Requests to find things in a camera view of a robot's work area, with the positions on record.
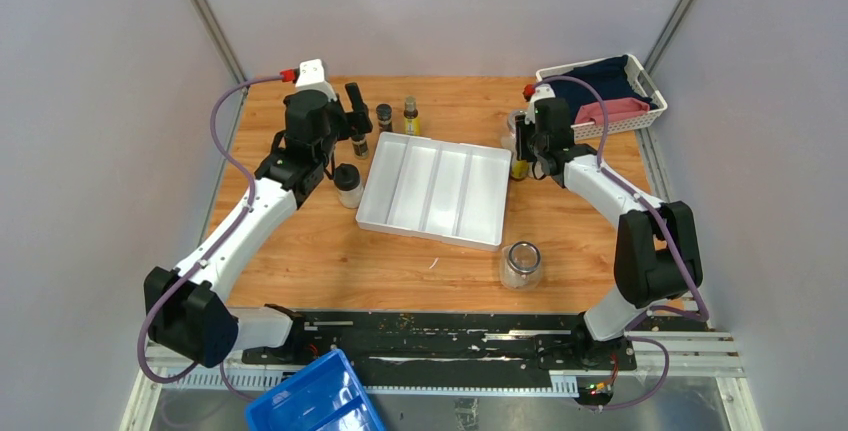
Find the small dark spice jar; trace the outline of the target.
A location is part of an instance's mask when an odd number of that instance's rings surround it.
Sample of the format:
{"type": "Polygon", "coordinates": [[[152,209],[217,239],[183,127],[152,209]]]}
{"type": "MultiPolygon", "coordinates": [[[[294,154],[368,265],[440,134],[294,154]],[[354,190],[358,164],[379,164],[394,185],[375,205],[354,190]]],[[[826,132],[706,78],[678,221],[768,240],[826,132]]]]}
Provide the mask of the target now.
{"type": "Polygon", "coordinates": [[[376,107],[378,127],[381,132],[393,131],[392,107],[387,103],[380,103],[376,107]]]}
{"type": "Polygon", "coordinates": [[[352,149],[356,159],[365,160],[369,157],[368,141],[365,134],[351,137],[352,149]]]}

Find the yellow label sauce bottle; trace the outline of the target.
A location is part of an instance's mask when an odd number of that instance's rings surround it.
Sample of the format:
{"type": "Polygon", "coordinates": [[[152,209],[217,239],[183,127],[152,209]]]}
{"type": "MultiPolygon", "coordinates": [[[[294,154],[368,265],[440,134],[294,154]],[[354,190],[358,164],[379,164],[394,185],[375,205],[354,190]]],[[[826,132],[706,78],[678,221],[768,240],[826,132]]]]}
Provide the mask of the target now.
{"type": "Polygon", "coordinates": [[[410,136],[420,136],[421,126],[417,100],[414,96],[407,96],[404,101],[404,133],[410,136]]]}
{"type": "Polygon", "coordinates": [[[524,180],[529,174],[529,169],[530,165],[526,160],[521,160],[517,157],[512,157],[510,161],[509,176],[512,180],[515,181],[524,180]]]}

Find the glass jar with grains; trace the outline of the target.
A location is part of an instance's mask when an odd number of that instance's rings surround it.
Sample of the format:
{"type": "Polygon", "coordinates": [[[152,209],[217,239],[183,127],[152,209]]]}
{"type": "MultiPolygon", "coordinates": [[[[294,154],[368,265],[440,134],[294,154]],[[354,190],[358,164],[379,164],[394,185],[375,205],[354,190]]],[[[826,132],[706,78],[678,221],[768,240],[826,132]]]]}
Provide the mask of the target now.
{"type": "Polygon", "coordinates": [[[514,110],[507,115],[504,130],[500,137],[500,143],[504,149],[511,152],[516,150],[516,119],[524,115],[524,110],[514,110]]]}

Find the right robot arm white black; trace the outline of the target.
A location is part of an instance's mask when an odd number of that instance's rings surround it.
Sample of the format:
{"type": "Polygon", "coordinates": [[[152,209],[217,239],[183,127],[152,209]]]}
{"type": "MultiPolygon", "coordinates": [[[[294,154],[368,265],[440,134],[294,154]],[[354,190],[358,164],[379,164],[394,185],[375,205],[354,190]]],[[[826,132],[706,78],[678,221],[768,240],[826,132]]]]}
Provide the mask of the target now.
{"type": "Polygon", "coordinates": [[[666,310],[685,294],[696,297],[703,271],[692,209],[644,193],[609,166],[599,150],[576,143],[567,112],[562,98],[530,103],[515,119],[516,150],[616,230],[614,285],[580,314],[565,348],[577,364],[592,369],[617,352],[625,333],[649,312],[666,310]]]}

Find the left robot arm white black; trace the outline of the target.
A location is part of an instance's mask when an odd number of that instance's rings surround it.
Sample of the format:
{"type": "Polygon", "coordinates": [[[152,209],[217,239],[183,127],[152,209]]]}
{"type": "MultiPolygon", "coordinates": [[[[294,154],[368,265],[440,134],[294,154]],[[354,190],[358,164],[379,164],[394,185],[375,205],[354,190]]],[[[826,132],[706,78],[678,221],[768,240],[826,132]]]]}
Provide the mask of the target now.
{"type": "Polygon", "coordinates": [[[229,308],[235,282],[272,232],[299,210],[324,178],[336,175],[338,142],[365,135],[373,124],[359,86],[348,82],[349,110],[337,95],[298,86],[283,100],[285,126],[255,172],[235,165],[247,190],[230,214],[172,269],[153,268],[143,283],[146,316],[137,343],[148,341],[214,368],[237,350],[267,347],[283,364],[298,362],[306,337],[301,317],[284,307],[229,308]]]}

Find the pink cloth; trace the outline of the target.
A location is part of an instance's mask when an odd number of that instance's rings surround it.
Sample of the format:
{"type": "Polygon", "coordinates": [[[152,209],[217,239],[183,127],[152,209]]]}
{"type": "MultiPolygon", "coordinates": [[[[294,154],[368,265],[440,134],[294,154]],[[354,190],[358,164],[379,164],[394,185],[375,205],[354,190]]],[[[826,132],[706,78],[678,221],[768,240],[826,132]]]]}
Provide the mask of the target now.
{"type": "Polygon", "coordinates": [[[575,123],[603,125],[607,120],[611,123],[642,116],[651,110],[651,105],[645,101],[633,98],[616,98],[604,100],[607,109],[604,114],[600,102],[593,102],[581,106],[577,112],[575,123]]]}

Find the black lid bead jar left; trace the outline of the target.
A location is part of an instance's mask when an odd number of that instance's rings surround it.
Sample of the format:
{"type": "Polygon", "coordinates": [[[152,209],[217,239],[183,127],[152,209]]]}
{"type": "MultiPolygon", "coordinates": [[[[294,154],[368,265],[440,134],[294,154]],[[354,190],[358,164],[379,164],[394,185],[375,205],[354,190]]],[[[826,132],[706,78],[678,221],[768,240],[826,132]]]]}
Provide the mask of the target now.
{"type": "Polygon", "coordinates": [[[348,209],[357,209],[364,194],[364,185],[358,168],[352,164],[340,164],[334,172],[333,184],[340,204],[348,209]]]}

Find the white plastic basket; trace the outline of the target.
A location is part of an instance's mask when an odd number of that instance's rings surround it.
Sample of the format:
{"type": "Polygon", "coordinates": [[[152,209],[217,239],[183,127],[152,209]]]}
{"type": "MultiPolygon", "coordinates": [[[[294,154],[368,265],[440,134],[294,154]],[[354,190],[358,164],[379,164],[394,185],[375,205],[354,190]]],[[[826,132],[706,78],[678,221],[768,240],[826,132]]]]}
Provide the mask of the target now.
{"type": "MultiPolygon", "coordinates": [[[[653,79],[643,68],[640,61],[631,54],[624,55],[628,56],[631,60],[631,63],[626,66],[628,80],[630,81],[631,85],[636,89],[636,91],[640,95],[652,98],[657,104],[657,108],[652,111],[648,111],[645,115],[639,117],[613,123],[610,122],[608,130],[610,134],[626,131],[635,131],[638,129],[647,128],[653,123],[656,118],[661,116],[661,114],[667,109],[667,102],[664,96],[656,87],[653,79]]],[[[607,58],[542,68],[536,72],[536,79],[542,81],[552,76],[561,76],[561,73],[568,72],[575,67],[589,65],[604,59],[607,58]]],[[[603,126],[594,125],[592,123],[572,123],[572,129],[574,130],[574,135],[577,140],[584,140],[589,138],[600,137],[602,135],[603,126]]]]}

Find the navy blue cloth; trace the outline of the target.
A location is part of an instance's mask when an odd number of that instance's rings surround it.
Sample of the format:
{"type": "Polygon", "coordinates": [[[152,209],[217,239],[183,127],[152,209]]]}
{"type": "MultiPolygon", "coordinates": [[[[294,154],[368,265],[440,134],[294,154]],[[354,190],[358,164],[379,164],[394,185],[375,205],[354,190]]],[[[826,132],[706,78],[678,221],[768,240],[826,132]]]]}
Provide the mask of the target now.
{"type": "MultiPolygon", "coordinates": [[[[569,76],[581,80],[591,86],[602,100],[633,97],[651,105],[651,110],[657,108],[654,100],[640,95],[628,80],[626,66],[631,60],[626,55],[607,58],[589,65],[575,67],[561,76],[569,76]]],[[[585,104],[598,102],[595,95],[579,83],[569,80],[557,80],[549,83],[556,97],[567,101],[572,115],[572,123],[579,108],[585,104]]]]}

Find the white divided organizer tray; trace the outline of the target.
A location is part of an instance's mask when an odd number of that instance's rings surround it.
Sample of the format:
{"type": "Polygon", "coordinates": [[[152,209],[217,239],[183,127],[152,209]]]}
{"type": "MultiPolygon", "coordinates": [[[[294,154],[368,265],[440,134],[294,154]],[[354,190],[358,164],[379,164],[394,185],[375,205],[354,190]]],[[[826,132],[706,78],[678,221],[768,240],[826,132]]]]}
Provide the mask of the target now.
{"type": "Polygon", "coordinates": [[[496,251],[510,165],[503,148],[382,133],[356,222],[368,231],[496,251]]]}

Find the empty glass jar front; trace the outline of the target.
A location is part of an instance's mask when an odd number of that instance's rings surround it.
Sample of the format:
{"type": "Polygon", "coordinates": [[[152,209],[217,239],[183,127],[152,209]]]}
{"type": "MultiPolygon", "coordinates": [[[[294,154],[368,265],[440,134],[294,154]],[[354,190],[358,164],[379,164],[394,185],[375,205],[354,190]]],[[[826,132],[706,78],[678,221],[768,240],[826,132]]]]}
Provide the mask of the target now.
{"type": "Polygon", "coordinates": [[[542,254],[528,241],[517,241],[501,250],[499,278],[501,284],[513,290],[535,288],[544,275],[542,254]]]}

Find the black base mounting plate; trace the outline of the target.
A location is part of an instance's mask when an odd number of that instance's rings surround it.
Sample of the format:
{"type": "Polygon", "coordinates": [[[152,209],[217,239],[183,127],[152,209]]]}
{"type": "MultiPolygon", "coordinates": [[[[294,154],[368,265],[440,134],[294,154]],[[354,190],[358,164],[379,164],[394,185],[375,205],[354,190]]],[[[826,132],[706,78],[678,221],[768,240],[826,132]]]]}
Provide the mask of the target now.
{"type": "Polygon", "coordinates": [[[361,382],[398,389],[549,388],[554,371],[633,371],[628,342],[608,348],[573,342],[570,314],[304,310],[291,350],[244,352],[246,364],[305,366],[340,349],[361,382]]]}

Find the blue plastic bin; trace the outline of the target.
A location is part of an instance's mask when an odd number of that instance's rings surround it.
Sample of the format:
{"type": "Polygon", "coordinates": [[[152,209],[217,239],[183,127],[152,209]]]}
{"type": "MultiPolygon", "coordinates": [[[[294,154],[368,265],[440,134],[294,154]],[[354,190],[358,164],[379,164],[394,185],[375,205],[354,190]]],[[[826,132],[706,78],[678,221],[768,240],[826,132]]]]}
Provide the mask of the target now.
{"type": "Polygon", "coordinates": [[[345,353],[336,349],[245,409],[251,430],[384,430],[345,353]]]}

